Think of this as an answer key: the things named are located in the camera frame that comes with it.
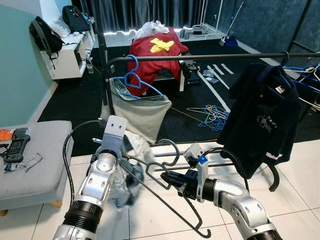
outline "white tile floor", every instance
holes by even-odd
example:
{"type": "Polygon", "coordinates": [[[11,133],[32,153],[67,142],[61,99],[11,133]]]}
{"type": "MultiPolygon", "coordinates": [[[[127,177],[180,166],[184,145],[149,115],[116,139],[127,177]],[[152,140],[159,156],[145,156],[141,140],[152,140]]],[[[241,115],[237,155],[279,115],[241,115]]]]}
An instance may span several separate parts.
{"type": "MultiPolygon", "coordinates": [[[[190,144],[179,145],[180,151],[190,144]]],[[[216,143],[202,143],[203,148],[215,147],[216,143]]],[[[320,140],[296,143],[293,146],[289,162],[278,165],[280,185],[275,192],[269,192],[273,177],[268,168],[254,175],[248,182],[251,195],[257,198],[284,240],[320,239],[320,140]]],[[[153,148],[154,153],[173,152],[172,147],[153,148]]],[[[90,155],[73,157],[70,170],[75,189],[79,187],[90,162],[90,155]]],[[[170,161],[170,157],[158,158],[170,161]]],[[[209,161],[221,163],[217,155],[210,155],[209,161]]],[[[186,165],[181,157],[179,166],[186,165]]],[[[243,184],[243,180],[232,166],[210,168],[211,178],[220,178],[243,184]]],[[[160,172],[154,173],[159,178],[160,172]]],[[[193,224],[196,219],[192,211],[176,191],[166,191],[150,178],[146,184],[177,209],[181,215],[193,224]]],[[[41,204],[31,207],[9,210],[7,216],[0,217],[0,240],[51,240],[56,228],[62,223],[70,199],[69,185],[66,183],[62,208],[41,204]]],[[[210,202],[200,204],[192,201],[202,216],[200,229],[211,231],[213,240],[240,240],[239,231],[223,211],[210,202]]],[[[97,230],[97,240],[200,240],[191,228],[176,217],[166,206],[146,189],[133,207],[117,211],[112,202],[104,210],[97,230]]]]}

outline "teal wall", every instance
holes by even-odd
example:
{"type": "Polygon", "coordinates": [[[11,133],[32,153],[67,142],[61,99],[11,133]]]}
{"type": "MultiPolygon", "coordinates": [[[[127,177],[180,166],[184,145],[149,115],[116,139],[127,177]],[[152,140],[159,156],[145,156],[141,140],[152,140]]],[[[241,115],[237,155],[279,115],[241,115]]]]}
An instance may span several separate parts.
{"type": "Polygon", "coordinates": [[[67,5],[72,5],[71,0],[55,0],[55,4],[59,9],[60,15],[62,14],[62,8],[67,5]]]}
{"type": "Polygon", "coordinates": [[[0,5],[0,127],[27,123],[53,83],[29,34],[35,17],[0,5]]]}

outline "red clothing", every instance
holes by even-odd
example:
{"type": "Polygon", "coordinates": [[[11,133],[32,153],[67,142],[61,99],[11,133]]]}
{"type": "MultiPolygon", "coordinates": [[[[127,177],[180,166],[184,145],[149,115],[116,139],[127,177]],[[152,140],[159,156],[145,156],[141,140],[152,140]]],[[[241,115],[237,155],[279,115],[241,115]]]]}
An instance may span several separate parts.
{"type": "MultiPolygon", "coordinates": [[[[130,46],[130,54],[134,56],[177,56],[179,53],[188,52],[188,47],[183,45],[175,33],[172,27],[169,28],[170,32],[167,34],[157,33],[154,36],[146,36],[135,40],[130,46]],[[158,51],[150,52],[150,49],[155,45],[150,41],[158,38],[159,40],[164,41],[165,43],[169,41],[174,41],[174,44],[170,47],[169,51],[158,51]]],[[[128,63],[128,69],[136,67],[136,63],[131,61],[128,63]]],[[[140,79],[148,84],[152,84],[155,78],[157,77],[158,71],[161,69],[170,70],[176,80],[180,80],[180,65],[178,61],[140,61],[139,68],[135,73],[140,77],[140,79]]],[[[132,85],[138,85],[138,80],[136,77],[130,79],[132,85]]],[[[141,96],[148,87],[144,84],[141,84],[141,88],[129,87],[131,94],[135,96],[141,96]]]]}

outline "white logo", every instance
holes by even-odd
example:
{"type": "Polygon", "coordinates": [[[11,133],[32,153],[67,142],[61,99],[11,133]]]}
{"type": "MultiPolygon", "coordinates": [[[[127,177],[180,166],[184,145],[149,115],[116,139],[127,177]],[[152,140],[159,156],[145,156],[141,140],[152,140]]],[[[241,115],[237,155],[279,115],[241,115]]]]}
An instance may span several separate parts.
{"type": "Polygon", "coordinates": [[[269,115],[258,116],[256,120],[261,128],[268,130],[269,134],[271,133],[272,127],[274,127],[275,129],[277,128],[277,124],[272,121],[269,115]]]}
{"type": "Polygon", "coordinates": [[[278,160],[278,158],[281,158],[283,155],[279,154],[278,156],[273,156],[270,152],[267,152],[265,154],[268,158],[274,159],[274,160],[278,160]]]}

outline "remote control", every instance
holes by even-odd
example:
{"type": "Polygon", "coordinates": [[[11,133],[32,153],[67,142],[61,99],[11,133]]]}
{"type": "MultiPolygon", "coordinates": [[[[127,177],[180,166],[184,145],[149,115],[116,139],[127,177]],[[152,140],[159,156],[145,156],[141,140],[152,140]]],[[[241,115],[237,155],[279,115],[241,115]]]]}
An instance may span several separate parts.
{"type": "Polygon", "coordinates": [[[12,136],[12,142],[9,149],[3,156],[5,163],[21,163],[24,159],[23,152],[25,150],[27,142],[30,141],[30,136],[26,134],[28,128],[19,128],[15,130],[12,136]]]}

